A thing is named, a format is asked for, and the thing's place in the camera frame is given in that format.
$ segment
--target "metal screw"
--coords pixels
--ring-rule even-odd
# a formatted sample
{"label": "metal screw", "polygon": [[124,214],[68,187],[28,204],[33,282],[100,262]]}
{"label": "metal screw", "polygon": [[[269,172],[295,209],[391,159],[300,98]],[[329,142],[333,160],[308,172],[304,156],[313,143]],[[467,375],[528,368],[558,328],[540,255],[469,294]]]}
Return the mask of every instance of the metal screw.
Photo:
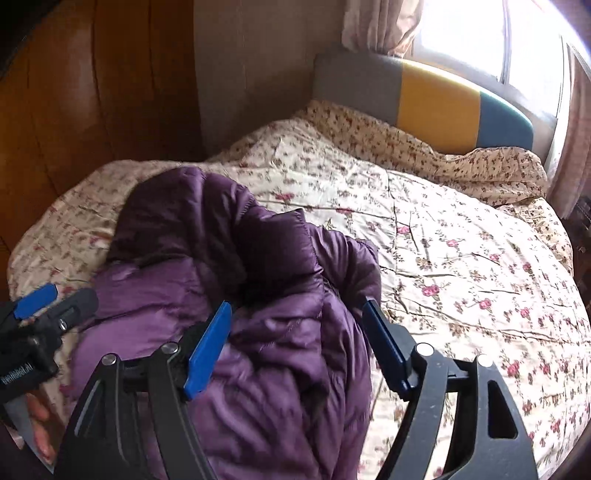
{"label": "metal screw", "polygon": [[173,353],[178,352],[178,344],[174,342],[165,343],[160,349],[163,353],[166,353],[166,355],[172,355]]}
{"label": "metal screw", "polygon": [[484,367],[484,368],[492,367],[492,358],[489,357],[488,355],[485,355],[484,353],[481,355],[478,355],[478,357],[476,357],[476,361],[480,364],[481,367]]}
{"label": "metal screw", "polygon": [[416,346],[417,353],[421,356],[431,356],[435,353],[435,349],[428,343],[419,343]]}
{"label": "metal screw", "polygon": [[107,367],[110,365],[114,365],[117,361],[117,356],[114,353],[107,353],[101,360],[103,365]]}

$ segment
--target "floral bedspread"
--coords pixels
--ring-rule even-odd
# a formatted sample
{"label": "floral bedspread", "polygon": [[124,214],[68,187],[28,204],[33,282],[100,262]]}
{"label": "floral bedspread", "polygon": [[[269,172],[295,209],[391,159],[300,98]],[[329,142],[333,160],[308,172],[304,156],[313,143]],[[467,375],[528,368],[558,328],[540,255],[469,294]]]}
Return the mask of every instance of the floral bedspread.
{"label": "floral bedspread", "polygon": [[[131,189],[179,165],[113,162],[56,200],[12,254],[11,295],[52,281],[63,296],[88,283]],[[446,355],[492,356],[521,409],[540,477],[566,457],[590,419],[591,328],[570,274],[570,242],[541,198],[537,157],[517,148],[440,155],[371,117],[313,102],[199,166],[246,185],[271,210],[301,207],[310,222],[370,239],[389,319]],[[46,385],[64,417],[75,342],[69,333],[56,358],[60,375]],[[375,478],[405,409],[373,358],[372,384],[361,480]],[[449,395],[428,478],[444,465],[454,404]]]}

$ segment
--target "curtain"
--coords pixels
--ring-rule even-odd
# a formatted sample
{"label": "curtain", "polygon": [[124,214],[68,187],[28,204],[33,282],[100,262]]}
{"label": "curtain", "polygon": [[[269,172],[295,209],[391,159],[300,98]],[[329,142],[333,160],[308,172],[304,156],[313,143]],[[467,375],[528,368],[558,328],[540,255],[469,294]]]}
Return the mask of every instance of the curtain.
{"label": "curtain", "polygon": [[546,196],[560,218],[572,213],[591,176],[591,76],[576,50],[569,48],[569,52],[569,124],[560,161],[548,171],[550,188]]}
{"label": "curtain", "polygon": [[403,57],[417,33],[423,6],[424,0],[348,0],[343,45]]}

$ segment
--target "window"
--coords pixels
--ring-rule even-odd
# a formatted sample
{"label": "window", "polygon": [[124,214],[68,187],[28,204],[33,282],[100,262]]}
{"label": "window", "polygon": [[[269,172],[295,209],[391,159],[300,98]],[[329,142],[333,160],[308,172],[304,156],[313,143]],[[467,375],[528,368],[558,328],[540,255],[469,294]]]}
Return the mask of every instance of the window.
{"label": "window", "polygon": [[426,0],[410,58],[459,74],[556,125],[563,50],[557,28],[534,0]]}

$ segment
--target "blue gripper pad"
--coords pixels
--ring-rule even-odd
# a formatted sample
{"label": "blue gripper pad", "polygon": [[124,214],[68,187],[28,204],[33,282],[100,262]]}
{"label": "blue gripper pad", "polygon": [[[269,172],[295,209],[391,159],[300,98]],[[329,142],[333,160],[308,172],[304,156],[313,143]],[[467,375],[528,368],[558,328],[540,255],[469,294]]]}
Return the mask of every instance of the blue gripper pad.
{"label": "blue gripper pad", "polygon": [[361,324],[388,388],[407,401],[413,387],[409,382],[410,362],[405,359],[397,340],[409,344],[405,345],[407,347],[405,350],[416,343],[408,332],[406,335],[401,335],[399,339],[393,336],[399,330],[400,334],[404,333],[403,329],[398,325],[390,324],[375,300],[368,300],[363,305]]}
{"label": "blue gripper pad", "polygon": [[30,318],[35,315],[35,312],[47,307],[56,298],[56,286],[53,283],[47,283],[17,302],[14,317],[18,320]]}
{"label": "blue gripper pad", "polygon": [[232,307],[224,301],[189,359],[189,374],[183,390],[190,400],[207,387],[209,378],[212,376],[213,366],[220,356],[228,334],[230,334],[231,320]]}

